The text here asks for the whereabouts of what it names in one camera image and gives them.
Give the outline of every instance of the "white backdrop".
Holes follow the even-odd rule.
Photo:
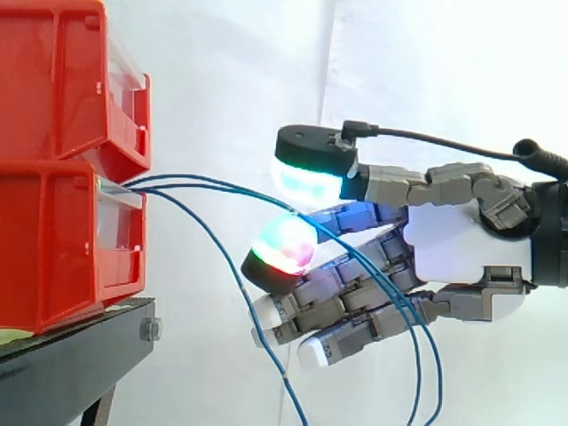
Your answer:
[[[277,129],[320,119],[369,120],[503,151],[533,137],[568,154],[562,2],[343,0],[336,11],[325,0],[106,2],[153,79],[156,173],[202,173],[274,193],[269,163]],[[417,170],[472,160],[398,140],[361,147],[363,161]],[[404,154],[409,148],[413,154]],[[492,165],[527,181],[541,178]],[[196,191],[180,196],[239,263],[274,211]],[[151,200],[148,224],[146,294],[157,297],[164,335],[117,388],[111,425],[299,424],[269,359],[250,339],[240,292],[211,242],[165,201]],[[566,304],[564,291],[540,289],[492,326],[434,324],[446,379],[436,424],[567,424]],[[311,424],[398,426],[407,418],[414,395],[407,335],[316,372],[300,370],[291,353],[291,380]],[[286,360],[285,348],[279,354]],[[424,362],[416,424],[436,397],[429,354]]]

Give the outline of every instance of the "transparent drawer front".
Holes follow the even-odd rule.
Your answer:
[[[136,250],[131,240],[133,215],[143,206],[143,196],[100,178],[97,202],[99,249]]]
[[[134,93],[146,87],[144,74],[112,33],[107,40],[108,87],[112,101],[134,122]]]

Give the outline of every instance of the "blue cable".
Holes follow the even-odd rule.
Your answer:
[[[242,295],[245,299],[245,302],[247,303],[248,310],[250,311],[250,316],[251,316],[251,318],[252,318],[252,320],[255,324],[255,329],[256,329],[256,332],[258,333],[260,343],[263,345],[263,348],[266,350],[266,352],[270,356],[274,365],[278,368],[278,371],[280,372],[280,376],[282,377],[282,381],[284,382],[284,386],[286,387],[286,390],[288,391],[288,395],[292,399],[292,402],[294,403],[294,407],[296,408],[298,416],[300,417],[300,420],[302,421],[302,425],[307,426],[308,425],[307,418],[304,414],[304,410],[302,409],[302,406],[300,405],[300,401],[297,398],[296,393],[294,392],[294,389],[292,388],[292,384],[290,383],[290,380],[288,379],[288,374],[286,372],[286,368],[284,368],[284,366],[282,366],[282,364],[280,363],[280,360],[278,359],[278,357],[276,356],[276,354],[274,353],[274,351],[270,347],[270,344],[268,344],[268,342],[266,342],[266,338],[264,337],[262,326],[260,325],[260,321],[258,319],[258,316],[256,315],[255,307],[254,307],[252,301],[250,300],[249,293],[245,289],[244,284],[243,284],[242,279],[241,279],[241,276],[237,272],[237,268],[234,265],[234,262],[231,259],[231,256],[229,255],[229,253],[227,252],[225,246],[221,243],[221,241],[215,235],[215,233],[213,233],[211,228],[209,228],[209,226],[199,216],[197,216],[197,214],[195,214],[191,209],[189,209],[180,200],[178,200],[178,199],[176,199],[176,198],[174,198],[174,197],[172,197],[172,196],[170,196],[166,193],[162,193],[162,192],[160,192],[156,189],[152,189],[152,188],[135,189],[134,191],[158,195],[159,197],[162,197],[163,199],[168,200],[169,202],[172,202],[173,204],[177,205],[185,213],[187,213],[190,217],[195,219],[195,221],[203,228],[203,230],[208,234],[208,236],[215,242],[215,244],[217,245],[217,247],[219,248],[219,250],[223,254],[223,257],[225,258],[226,262],[229,264],[229,267],[231,268],[231,272],[233,273],[233,276],[236,279],[237,284],[239,285],[239,289],[241,290],[241,293],[242,293]]]
[[[141,188],[133,188],[133,191],[140,191],[140,192],[145,192],[147,189],[150,190],[162,190],[162,189],[176,189],[176,188],[202,188],[202,189],[210,189],[210,190],[215,190],[215,191],[220,191],[220,192],[224,192],[224,193],[237,193],[239,195],[246,195],[246,196],[251,196],[253,198],[259,198],[258,195],[263,196],[262,194],[256,194],[254,192],[250,192],[250,191],[246,191],[246,190],[241,190],[241,189],[233,189],[233,188],[223,188],[220,186],[215,186],[215,185],[204,185],[204,184],[166,184],[166,185],[153,185],[153,186],[149,186],[149,187],[141,187]],[[277,201],[279,204],[279,207],[282,206],[286,206],[286,204],[282,203],[281,201]],[[292,211],[293,208],[287,206],[286,209]],[[300,218],[302,218],[304,221],[306,221],[308,224],[310,224],[311,226],[315,226],[319,229],[322,229],[323,232],[327,232],[328,235],[333,235],[330,231],[327,230],[327,228],[323,227],[322,225],[320,225],[319,223],[317,223],[316,221],[314,221],[311,217],[302,215],[296,211],[294,211],[295,214],[297,214]],[[363,264],[363,262],[365,262],[365,257],[364,255],[362,255],[362,253],[360,253],[358,250],[356,250],[354,247],[352,247],[351,245],[336,239],[337,242],[339,242],[342,247],[344,247],[345,249],[348,250],[348,252],[351,252],[351,255],[353,256],[353,254],[360,254],[362,256],[362,259],[359,259],[359,261]],[[375,265],[371,263],[370,260],[367,259],[368,264],[371,265],[372,268],[375,268]],[[410,319],[407,317],[406,313],[404,312],[404,309],[400,306],[400,303],[398,302],[398,298],[395,297],[392,293],[391,293],[391,289],[389,287],[389,282],[384,282],[384,280],[382,279],[382,277],[376,273],[374,273],[373,271],[369,271],[369,268],[366,268],[367,272],[371,275],[371,277],[373,277],[379,287],[384,291],[384,293],[387,295],[387,297],[390,299],[391,302],[393,302],[393,304],[395,305],[395,307],[397,307],[398,311],[400,312],[403,320],[406,323],[406,326],[408,327],[410,336],[413,340],[413,345],[414,345],[414,357],[415,357],[415,362],[416,362],[416,393],[414,394],[414,404],[413,404],[413,409],[412,412],[410,414],[410,417],[408,419],[408,422],[406,423],[407,426],[411,425],[412,422],[414,421],[414,418],[416,417],[416,413],[418,411],[418,406],[420,404],[420,397],[421,397],[421,391],[422,391],[422,362],[421,362],[421,356],[420,356],[420,345],[418,344],[418,338],[416,337],[416,333],[414,331],[414,329],[412,328]]]
[[[412,303],[408,301],[406,295],[404,295],[388,279],[388,277],[386,277],[386,275],[384,275],[384,273],[382,271],[378,270],[375,267],[375,265],[366,256],[364,256],[362,253],[360,253],[358,250],[356,250],[355,248],[353,248],[349,244],[338,239],[328,229],[321,226],[317,222],[313,221],[310,217],[307,217],[306,215],[298,213],[295,209],[288,206],[286,203],[284,203],[282,201],[278,201],[276,199],[273,199],[272,197],[258,193],[256,191],[249,190],[248,188],[244,188],[242,186],[238,186],[238,185],[235,185],[235,184],[224,182],[224,181],[221,181],[221,180],[218,180],[218,179],[213,179],[213,178],[210,178],[210,177],[203,177],[203,176],[200,176],[200,175],[191,175],[191,174],[164,174],[164,175],[159,175],[159,176],[155,176],[155,177],[143,177],[143,178],[138,179],[136,181],[129,182],[126,186],[130,187],[130,186],[140,184],[140,183],[144,183],[144,182],[148,182],[148,181],[162,180],[162,179],[168,179],[168,178],[196,179],[196,180],[211,182],[211,183],[218,184],[218,185],[224,185],[224,186],[227,186],[227,187],[222,188],[222,187],[213,186],[213,185],[199,185],[199,184],[171,184],[171,185],[156,186],[156,188],[169,189],[169,188],[175,188],[175,187],[201,187],[201,188],[213,189],[213,190],[227,192],[227,193],[239,193],[239,194],[242,194],[242,195],[252,196],[254,198],[258,198],[260,200],[270,202],[271,204],[274,204],[278,207],[281,207],[283,209],[291,211],[294,214],[297,214],[300,218],[305,220],[310,225],[319,228],[322,232],[326,233],[332,240],[334,240],[335,242],[340,244],[342,247],[344,247],[354,258],[357,258],[359,260],[359,262],[363,265],[363,267],[366,269],[366,271],[373,278],[375,278],[375,280],[379,284],[379,287],[381,287],[381,289],[385,292],[385,294],[391,299],[391,301],[393,302],[395,307],[397,307],[397,309],[400,311],[400,314],[403,317],[403,320],[405,320],[405,323],[406,323],[406,325],[407,325],[407,327],[410,331],[410,334],[413,337],[413,341],[414,341],[414,345],[415,345],[415,352],[417,353],[417,357],[416,357],[417,358],[417,362],[416,362],[417,391],[416,391],[416,398],[414,400],[413,412],[412,412],[411,417],[408,421],[408,424],[411,424],[412,420],[415,417],[416,409],[417,409],[417,406],[418,406],[418,401],[420,399],[420,388],[421,388],[421,384],[422,384],[422,369],[421,369],[421,365],[420,365],[420,354],[419,354],[418,349],[417,349],[418,348],[418,342],[415,338],[414,330],[412,328],[410,320],[408,319],[406,313],[404,312],[404,310],[400,306],[400,302],[402,302],[408,308],[408,310],[413,314],[414,318],[416,319],[416,323],[424,330],[424,333],[428,337],[428,340],[430,342],[430,346],[431,346],[432,351],[434,353],[434,358],[436,360],[437,370],[438,370],[438,405],[437,405],[437,408],[436,408],[434,414],[427,421],[426,426],[431,425],[436,420],[436,418],[438,417],[438,415],[440,413],[440,410],[441,410],[441,407],[442,407],[442,401],[443,401],[443,375],[442,375],[441,359],[440,359],[439,353],[438,353],[438,347],[436,346],[436,343],[435,343],[430,331],[428,330],[428,328],[424,324],[422,317],[420,317],[420,315],[418,314],[418,312],[416,311],[416,309],[414,308]],[[393,297],[390,290],[393,290],[397,297]]]

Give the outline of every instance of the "red storage bin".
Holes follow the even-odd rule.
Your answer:
[[[41,334],[144,289],[146,197],[87,162],[0,162],[0,329]]]
[[[147,75],[98,0],[0,0],[0,161],[85,160],[114,182],[150,167]]]

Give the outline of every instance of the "bolt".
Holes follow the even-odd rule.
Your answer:
[[[144,319],[140,325],[140,338],[146,342],[159,341],[162,338],[162,319]]]

